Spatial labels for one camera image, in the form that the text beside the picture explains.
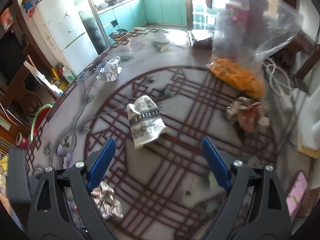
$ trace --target crumpled wrapper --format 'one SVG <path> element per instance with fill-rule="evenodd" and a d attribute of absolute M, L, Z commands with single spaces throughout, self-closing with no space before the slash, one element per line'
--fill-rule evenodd
<path fill-rule="evenodd" d="M 116 81 L 119 77 L 119 74 L 122 71 L 122 67 L 119 66 L 120 57 L 113 57 L 110 59 L 105 67 L 102 67 L 99 71 L 97 79 L 100 79 L 105 82 Z"/>
<path fill-rule="evenodd" d="M 121 203 L 114 198 L 114 194 L 113 188 L 104 181 L 91 192 L 94 202 L 100 209 L 104 219 L 112 216 L 123 218 Z"/>
<path fill-rule="evenodd" d="M 239 97 L 226 108 L 226 117 L 231 124 L 236 122 L 246 132 L 253 132 L 258 123 L 261 126 L 269 125 L 269 118 L 264 116 L 262 102 Z"/>
<path fill-rule="evenodd" d="M 128 104 L 127 110 L 135 149 L 158 139 L 160 134 L 168 130 L 159 108 L 148 96 L 139 97 L 134 105 Z"/>

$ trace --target orange food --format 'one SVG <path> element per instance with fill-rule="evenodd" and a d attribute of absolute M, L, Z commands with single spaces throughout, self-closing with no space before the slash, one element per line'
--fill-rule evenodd
<path fill-rule="evenodd" d="M 258 80 L 249 70 L 240 68 L 228 58 L 213 58 L 211 72 L 222 81 L 252 98 L 264 97 L 264 83 Z"/>

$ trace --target refrigerator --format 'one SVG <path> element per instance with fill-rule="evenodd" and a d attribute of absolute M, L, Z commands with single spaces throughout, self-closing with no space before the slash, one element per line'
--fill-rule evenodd
<path fill-rule="evenodd" d="M 57 61 L 76 75 L 97 58 L 73 0 L 42 0 L 32 17 Z"/>

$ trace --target red cup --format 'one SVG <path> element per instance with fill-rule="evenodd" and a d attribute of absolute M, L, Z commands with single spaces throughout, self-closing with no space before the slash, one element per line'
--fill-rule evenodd
<path fill-rule="evenodd" d="M 23 149 L 28 149 L 29 140 L 27 137 L 24 137 L 22 133 L 18 133 L 16 137 L 16 146 L 21 147 Z"/>

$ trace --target metal screw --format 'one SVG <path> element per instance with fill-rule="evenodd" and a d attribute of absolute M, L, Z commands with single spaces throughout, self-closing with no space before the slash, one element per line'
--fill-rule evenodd
<path fill-rule="evenodd" d="M 52 166 L 48 166 L 44 170 L 45 170 L 45 172 L 50 172 L 50 171 L 52 171 Z"/>
<path fill-rule="evenodd" d="M 266 170 L 267 170 L 267 171 L 273 171 L 273 167 L 272 167 L 271 165 L 267 165 L 267 166 L 266 166 Z"/>
<path fill-rule="evenodd" d="M 237 167 L 241 167 L 242 166 L 242 161 L 239 161 L 239 160 L 236 160 L 233 162 L 234 166 L 237 166 Z"/>
<path fill-rule="evenodd" d="M 77 168 L 82 168 L 84 166 L 84 162 L 77 162 L 76 167 Z"/>

